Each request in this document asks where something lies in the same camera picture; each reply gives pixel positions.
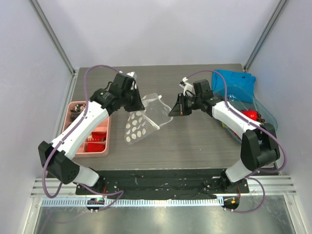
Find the clear zip top bag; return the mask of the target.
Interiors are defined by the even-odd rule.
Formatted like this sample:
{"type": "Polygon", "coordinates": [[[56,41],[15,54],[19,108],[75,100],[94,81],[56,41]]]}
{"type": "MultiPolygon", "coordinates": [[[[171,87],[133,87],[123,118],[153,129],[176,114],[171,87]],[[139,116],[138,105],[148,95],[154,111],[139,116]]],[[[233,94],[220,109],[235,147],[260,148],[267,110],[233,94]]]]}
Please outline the clear zip top bag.
{"type": "Polygon", "coordinates": [[[162,95],[152,93],[141,99],[143,111],[130,112],[125,125],[124,140],[127,145],[133,145],[154,131],[160,130],[173,118],[169,116],[171,107],[162,100],[162,95]]]}

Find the red apple toy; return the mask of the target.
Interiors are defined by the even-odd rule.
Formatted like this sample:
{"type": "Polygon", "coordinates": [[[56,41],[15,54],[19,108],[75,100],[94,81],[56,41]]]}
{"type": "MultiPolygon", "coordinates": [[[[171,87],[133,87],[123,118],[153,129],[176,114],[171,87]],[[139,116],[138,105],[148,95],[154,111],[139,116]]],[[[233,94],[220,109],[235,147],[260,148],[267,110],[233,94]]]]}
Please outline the red apple toy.
{"type": "Polygon", "coordinates": [[[257,119],[257,111],[255,111],[255,110],[243,110],[241,112],[242,112],[242,114],[244,114],[248,118],[256,121],[256,119],[257,119]]]}

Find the dark purple grape bunch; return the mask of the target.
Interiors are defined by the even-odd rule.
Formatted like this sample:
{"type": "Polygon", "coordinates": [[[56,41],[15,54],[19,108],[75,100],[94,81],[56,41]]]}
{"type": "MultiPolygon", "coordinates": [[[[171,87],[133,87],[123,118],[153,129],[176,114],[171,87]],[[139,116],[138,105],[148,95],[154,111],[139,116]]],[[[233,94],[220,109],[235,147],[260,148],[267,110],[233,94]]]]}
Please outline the dark purple grape bunch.
{"type": "Polygon", "coordinates": [[[257,113],[257,119],[256,119],[257,122],[260,122],[262,124],[265,123],[265,119],[262,117],[262,115],[260,113],[257,113]]]}

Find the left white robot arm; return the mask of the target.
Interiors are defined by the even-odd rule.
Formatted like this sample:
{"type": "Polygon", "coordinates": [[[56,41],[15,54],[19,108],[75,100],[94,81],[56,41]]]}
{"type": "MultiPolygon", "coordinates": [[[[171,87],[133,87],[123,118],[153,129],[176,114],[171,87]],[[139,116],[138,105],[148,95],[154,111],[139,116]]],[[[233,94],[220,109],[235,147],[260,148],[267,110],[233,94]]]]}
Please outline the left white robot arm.
{"type": "Polygon", "coordinates": [[[92,194],[100,194],[104,183],[99,174],[72,161],[79,147],[95,128],[121,107],[126,112],[143,111],[136,74],[117,73],[107,90],[96,90],[85,109],[67,129],[50,143],[43,141],[39,157],[43,173],[50,173],[62,184],[83,184],[92,194]]]}

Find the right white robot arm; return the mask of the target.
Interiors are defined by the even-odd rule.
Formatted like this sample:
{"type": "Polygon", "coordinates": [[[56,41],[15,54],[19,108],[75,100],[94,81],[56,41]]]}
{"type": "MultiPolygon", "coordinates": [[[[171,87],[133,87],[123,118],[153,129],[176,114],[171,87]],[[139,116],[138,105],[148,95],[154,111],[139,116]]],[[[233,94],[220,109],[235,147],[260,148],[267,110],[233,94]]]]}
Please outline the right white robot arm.
{"type": "Polygon", "coordinates": [[[201,110],[224,123],[240,139],[240,159],[220,175],[220,187],[230,193],[246,176],[280,158],[275,128],[261,124],[239,110],[227,99],[215,96],[206,79],[190,84],[187,78],[180,82],[183,92],[168,114],[170,117],[188,116],[193,110],[201,110]]]}

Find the blue transparent plastic container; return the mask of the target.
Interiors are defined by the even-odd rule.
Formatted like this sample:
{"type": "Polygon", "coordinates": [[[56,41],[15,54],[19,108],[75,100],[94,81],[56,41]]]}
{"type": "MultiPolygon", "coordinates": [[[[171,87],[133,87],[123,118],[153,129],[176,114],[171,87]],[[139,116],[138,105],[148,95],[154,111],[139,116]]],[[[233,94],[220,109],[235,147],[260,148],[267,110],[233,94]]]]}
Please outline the blue transparent plastic container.
{"type": "Polygon", "coordinates": [[[278,124],[275,117],[246,88],[228,84],[227,101],[245,116],[261,124],[269,123],[277,131],[278,124]]]}

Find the blue folded cloth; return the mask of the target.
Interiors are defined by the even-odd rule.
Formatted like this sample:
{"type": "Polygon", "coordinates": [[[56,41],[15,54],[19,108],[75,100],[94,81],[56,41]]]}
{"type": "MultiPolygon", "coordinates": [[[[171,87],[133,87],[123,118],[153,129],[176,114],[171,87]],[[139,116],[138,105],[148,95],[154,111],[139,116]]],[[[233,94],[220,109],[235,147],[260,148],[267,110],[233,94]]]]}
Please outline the blue folded cloth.
{"type": "Polygon", "coordinates": [[[226,81],[228,98],[245,103],[253,103],[256,77],[250,73],[228,70],[216,70],[216,72],[217,74],[212,74],[212,91],[216,96],[225,96],[224,82],[218,74],[220,73],[226,81]]]}

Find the red toy teeth piece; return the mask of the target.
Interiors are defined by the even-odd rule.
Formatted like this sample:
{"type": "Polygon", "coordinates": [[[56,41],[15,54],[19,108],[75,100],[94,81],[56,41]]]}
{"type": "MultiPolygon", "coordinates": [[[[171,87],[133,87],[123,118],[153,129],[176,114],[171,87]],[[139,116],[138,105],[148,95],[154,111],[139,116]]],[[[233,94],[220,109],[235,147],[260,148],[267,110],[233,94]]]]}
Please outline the red toy teeth piece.
{"type": "Polygon", "coordinates": [[[104,142],[107,137],[107,132],[91,132],[87,137],[87,142],[104,142]]]}

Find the pink compartment tray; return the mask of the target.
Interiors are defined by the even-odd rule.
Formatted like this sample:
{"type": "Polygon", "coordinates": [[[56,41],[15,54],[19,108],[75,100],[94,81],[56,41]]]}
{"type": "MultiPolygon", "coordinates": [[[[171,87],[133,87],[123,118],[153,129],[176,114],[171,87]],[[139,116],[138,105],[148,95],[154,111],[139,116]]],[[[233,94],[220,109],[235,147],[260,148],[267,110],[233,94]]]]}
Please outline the pink compartment tray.
{"type": "MultiPolygon", "coordinates": [[[[69,103],[61,136],[65,136],[83,116],[85,101],[69,103]]],[[[96,102],[88,104],[86,119],[76,128],[61,150],[69,150],[71,158],[103,157],[109,152],[111,117],[96,102]]]]}

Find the red toy in tray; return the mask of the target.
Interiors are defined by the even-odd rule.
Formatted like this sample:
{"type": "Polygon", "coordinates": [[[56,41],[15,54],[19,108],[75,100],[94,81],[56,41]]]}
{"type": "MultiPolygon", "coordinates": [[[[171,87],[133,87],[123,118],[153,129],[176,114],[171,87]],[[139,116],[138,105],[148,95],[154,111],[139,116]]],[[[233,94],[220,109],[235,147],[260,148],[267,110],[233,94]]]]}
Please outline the red toy in tray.
{"type": "Polygon", "coordinates": [[[89,142],[86,144],[85,152],[86,153],[100,153],[100,152],[103,152],[105,148],[106,148],[105,143],[89,142]]]}

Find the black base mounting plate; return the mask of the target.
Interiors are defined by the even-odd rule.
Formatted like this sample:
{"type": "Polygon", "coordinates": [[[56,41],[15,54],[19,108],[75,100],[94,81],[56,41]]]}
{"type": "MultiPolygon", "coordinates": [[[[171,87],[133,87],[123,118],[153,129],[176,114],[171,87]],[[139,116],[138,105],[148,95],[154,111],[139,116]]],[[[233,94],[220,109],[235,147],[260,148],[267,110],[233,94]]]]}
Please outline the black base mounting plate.
{"type": "Polygon", "coordinates": [[[111,194],[123,190],[130,200],[214,199],[217,195],[247,194],[246,179],[230,184],[224,169],[99,171],[100,183],[92,189],[111,194]]]}

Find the right aluminium frame post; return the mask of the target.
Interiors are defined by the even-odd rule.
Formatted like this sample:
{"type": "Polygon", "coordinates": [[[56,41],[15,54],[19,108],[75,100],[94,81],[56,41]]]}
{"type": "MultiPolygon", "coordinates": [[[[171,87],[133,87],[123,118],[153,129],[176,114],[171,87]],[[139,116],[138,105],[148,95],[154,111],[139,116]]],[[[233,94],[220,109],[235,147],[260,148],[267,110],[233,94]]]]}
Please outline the right aluminium frame post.
{"type": "Polygon", "coordinates": [[[266,40],[268,39],[270,33],[273,31],[275,25],[277,24],[279,18],[281,17],[283,11],[287,7],[289,0],[279,0],[277,2],[276,7],[274,8],[271,16],[268,19],[259,39],[257,40],[250,56],[248,57],[245,65],[243,66],[243,71],[248,72],[251,68],[253,62],[255,61],[257,55],[259,54],[261,48],[265,44],[266,40]]]}

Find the aluminium frame post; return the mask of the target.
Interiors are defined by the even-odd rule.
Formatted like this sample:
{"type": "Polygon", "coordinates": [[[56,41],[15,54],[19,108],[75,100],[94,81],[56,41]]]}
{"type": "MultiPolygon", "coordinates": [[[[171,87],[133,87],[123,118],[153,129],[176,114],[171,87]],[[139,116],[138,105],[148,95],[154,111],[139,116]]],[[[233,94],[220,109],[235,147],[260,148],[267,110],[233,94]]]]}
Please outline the aluminium frame post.
{"type": "Polygon", "coordinates": [[[75,69],[73,68],[71,62],[68,59],[68,56],[66,55],[57,35],[55,34],[48,18],[46,17],[43,9],[41,8],[39,2],[37,0],[29,0],[28,1],[33,8],[35,14],[37,15],[39,21],[41,22],[41,25],[43,26],[44,30],[46,31],[49,39],[51,40],[52,44],[54,45],[54,48],[56,49],[58,55],[60,56],[61,60],[63,61],[64,65],[68,69],[71,75],[75,74],[75,69]]]}
{"type": "Polygon", "coordinates": [[[268,19],[259,39],[257,40],[250,56],[248,57],[245,65],[243,66],[243,71],[248,72],[251,68],[253,62],[255,61],[257,55],[259,54],[261,48],[265,44],[266,40],[268,39],[270,33],[273,31],[275,25],[277,24],[279,18],[281,17],[283,11],[287,7],[289,0],[279,0],[277,2],[276,7],[274,8],[271,16],[268,19]]]}

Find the left aluminium frame post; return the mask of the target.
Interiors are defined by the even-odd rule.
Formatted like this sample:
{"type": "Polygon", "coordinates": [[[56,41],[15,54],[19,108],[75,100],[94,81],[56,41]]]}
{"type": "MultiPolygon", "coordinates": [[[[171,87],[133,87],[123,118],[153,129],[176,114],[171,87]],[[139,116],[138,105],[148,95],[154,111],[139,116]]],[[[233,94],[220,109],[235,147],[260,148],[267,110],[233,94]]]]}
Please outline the left aluminium frame post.
{"type": "Polygon", "coordinates": [[[75,69],[73,68],[71,62],[68,59],[68,56],[66,55],[57,35],[55,34],[48,18],[46,17],[43,9],[41,8],[39,2],[37,0],[29,0],[28,1],[33,8],[35,14],[37,15],[39,21],[41,22],[41,25],[43,26],[44,30],[46,31],[49,39],[51,40],[52,44],[54,45],[54,48],[56,49],[58,55],[60,56],[61,60],[63,61],[64,65],[68,69],[71,75],[75,74],[75,69]]]}

